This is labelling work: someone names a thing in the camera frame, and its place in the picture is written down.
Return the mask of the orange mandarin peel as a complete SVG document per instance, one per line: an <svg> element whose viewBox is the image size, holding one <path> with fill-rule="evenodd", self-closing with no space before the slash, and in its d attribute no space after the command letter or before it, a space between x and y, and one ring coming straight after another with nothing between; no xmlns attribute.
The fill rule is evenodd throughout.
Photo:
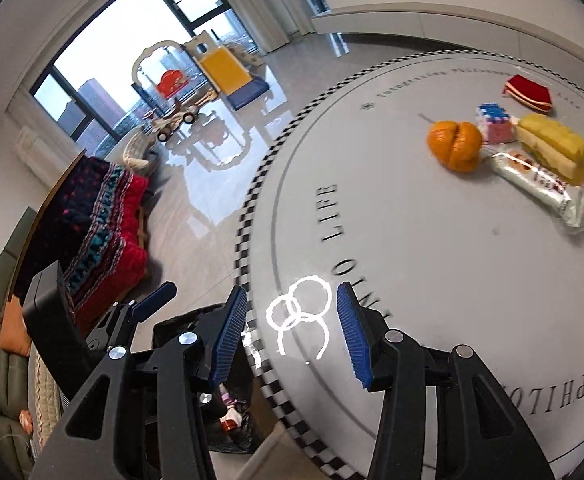
<svg viewBox="0 0 584 480"><path fill-rule="evenodd" d="M435 122L429 127L426 144L437 162L447 170L470 174L478 169L483 136L470 122Z"/></svg>

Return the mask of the yellow sponge cake piece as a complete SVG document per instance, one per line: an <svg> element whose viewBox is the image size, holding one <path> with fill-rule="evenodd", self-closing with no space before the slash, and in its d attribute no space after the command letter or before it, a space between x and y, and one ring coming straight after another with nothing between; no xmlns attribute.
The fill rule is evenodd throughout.
<svg viewBox="0 0 584 480"><path fill-rule="evenodd" d="M516 121L516 136L526 151L572 185L584 182L584 139L554 119L528 114Z"/></svg>

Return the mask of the red cloth pouch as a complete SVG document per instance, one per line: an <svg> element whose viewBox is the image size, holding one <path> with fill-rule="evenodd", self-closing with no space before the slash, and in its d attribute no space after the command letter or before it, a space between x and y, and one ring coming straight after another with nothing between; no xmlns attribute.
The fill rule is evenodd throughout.
<svg viewBox="0 0 584 480"><path fill-rule="evenodd" d="M509 78L502 93L540 114L548 115L554 109L549 89L521 75Z"/></svg>

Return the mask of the black bagged trash bin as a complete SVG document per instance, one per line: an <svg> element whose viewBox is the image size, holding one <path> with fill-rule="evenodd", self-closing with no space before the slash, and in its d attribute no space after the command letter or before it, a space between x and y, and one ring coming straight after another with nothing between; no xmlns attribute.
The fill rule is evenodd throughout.
<svg viewBox="0 0 584 480"><path fill-rule="evenodd" d="M200 315L218 310L222 304L210 304L183 313L154 325L152 330L152 349L161 348L171 339L184 332L193 332ZM253 454L263 443L252 418L251 407L254 393L254 374L247 359L243 342L235 351L232 367L225 382L218 387L218 399L201 404L206 441L209 451L225 454ZM225 404L227 415L230 408L239 414L241 422L233 429L222 429L217 417L220 402Z"/></svg>

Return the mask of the orange cushion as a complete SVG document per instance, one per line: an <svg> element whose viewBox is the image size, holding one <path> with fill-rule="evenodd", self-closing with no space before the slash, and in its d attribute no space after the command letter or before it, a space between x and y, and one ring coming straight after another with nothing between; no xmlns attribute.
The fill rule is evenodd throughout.
<svg viewBox="0 0 584 480"><path fill-rule="evenodd" d="M31 349L31 338L27 333L22 305L16 296L11 296L3 311L0 329L0 348L16 356L28 358Z"/></svg>

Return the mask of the green sofa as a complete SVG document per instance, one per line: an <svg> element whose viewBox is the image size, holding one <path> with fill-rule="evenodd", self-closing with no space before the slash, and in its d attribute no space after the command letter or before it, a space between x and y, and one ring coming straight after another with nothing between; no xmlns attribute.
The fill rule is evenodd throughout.
<svg viewBox="0 0 584 480"><path fill-rule="evenodd" d="M0 253L0 328L4 306L18 258L24 249L37 211L28 208ZM0 348L0 457L16 478L26 479L34 466L31 438L22 429L19 415L28 408L28 360Z"/></svg>

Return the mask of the red patterned blanket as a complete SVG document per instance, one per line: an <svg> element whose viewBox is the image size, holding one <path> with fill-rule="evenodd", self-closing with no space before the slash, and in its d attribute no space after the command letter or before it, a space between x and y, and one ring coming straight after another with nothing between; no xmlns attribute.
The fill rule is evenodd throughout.
<svg viewBox="0 0 584 480"><path fill-rule="evenodd" d="M83 336L144 278L149 254L139 229L148 186L146 177L98 157L81 159L64 182L58 226L68 254L58 260Z"/></svg>

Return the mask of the wicker basket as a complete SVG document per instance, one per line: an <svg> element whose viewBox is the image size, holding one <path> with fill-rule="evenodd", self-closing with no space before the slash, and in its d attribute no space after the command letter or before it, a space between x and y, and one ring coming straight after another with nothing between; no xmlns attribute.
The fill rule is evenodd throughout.
<svg viewBox="0 0 584 480"><path fill-rule="evenodd" d="M152 163L149 153L155 143L154 133L146 133L142 128L132 129L122 151L122 164L135 174L147 174Z"/></svg>

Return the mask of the beige toy car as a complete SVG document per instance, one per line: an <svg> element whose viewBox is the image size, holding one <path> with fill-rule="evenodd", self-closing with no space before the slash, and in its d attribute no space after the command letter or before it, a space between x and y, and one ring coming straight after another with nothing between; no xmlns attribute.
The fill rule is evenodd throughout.
<svg viewBox="0 0 584 480"><path fill-rule="evenodd" d="M192 125L200 114L200 107L195 104L181 102L173 99L173 108L162 117L155 112L148 112L145 119L150 122L151 131L159 142L167 142L182 124Z"/></svg>

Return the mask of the white red baby swing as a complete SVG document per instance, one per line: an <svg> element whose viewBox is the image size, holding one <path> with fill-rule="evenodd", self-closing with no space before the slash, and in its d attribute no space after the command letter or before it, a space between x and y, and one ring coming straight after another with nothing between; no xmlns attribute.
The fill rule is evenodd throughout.
<svg viewBox="0 0 584 480"><path fill-rule="evenodd" d="M173 100L183 105L201 106L208 91L217 96L214 84L183 44L158 41L145 48L131 67L132 89L159 115L173 108Z"/></svg>

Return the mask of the round white coffee table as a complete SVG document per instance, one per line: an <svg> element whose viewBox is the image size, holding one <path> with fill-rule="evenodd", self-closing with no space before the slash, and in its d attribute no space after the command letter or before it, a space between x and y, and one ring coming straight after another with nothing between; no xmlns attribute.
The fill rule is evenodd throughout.
<svg viewBox="0 0 584 480"><path fill-rule="evenodd" d="M234 266L249 292L247 352L292 440L330 479L368 471L380 394L356 379L335 297L423 346L471 346L519 409L558 478L584 460L584 233L488 167L458 176L426 145L437 120L478 105L524 108L520 75L547 87L584 138L584 87L492 52L381 63L305 106L261 162L241 211Z"/></svg>

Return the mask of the yellow children's slide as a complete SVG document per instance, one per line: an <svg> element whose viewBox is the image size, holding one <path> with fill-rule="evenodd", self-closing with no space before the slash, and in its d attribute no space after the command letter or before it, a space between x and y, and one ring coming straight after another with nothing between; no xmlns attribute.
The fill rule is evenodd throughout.
<svg viewBox="0 0 584 480"><path fill-rule="evenodd" d="M270 90L267 81L252 75L228 47L217 44L208 32L201 32L183 47L234 110L241 110Z"/></svg>

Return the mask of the white low tv cabinet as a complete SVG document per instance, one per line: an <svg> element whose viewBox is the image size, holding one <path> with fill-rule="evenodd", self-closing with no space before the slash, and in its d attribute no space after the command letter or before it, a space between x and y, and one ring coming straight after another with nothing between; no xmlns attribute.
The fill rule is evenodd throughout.
<svg viewBox="0 0 584 480"><path fill-rule="evenodd" d="M584 76L584 48L566 38L518 18L440 4L363 4L341 6L311 18L319 34L411 36L494 50L558 70Z"/></svg>

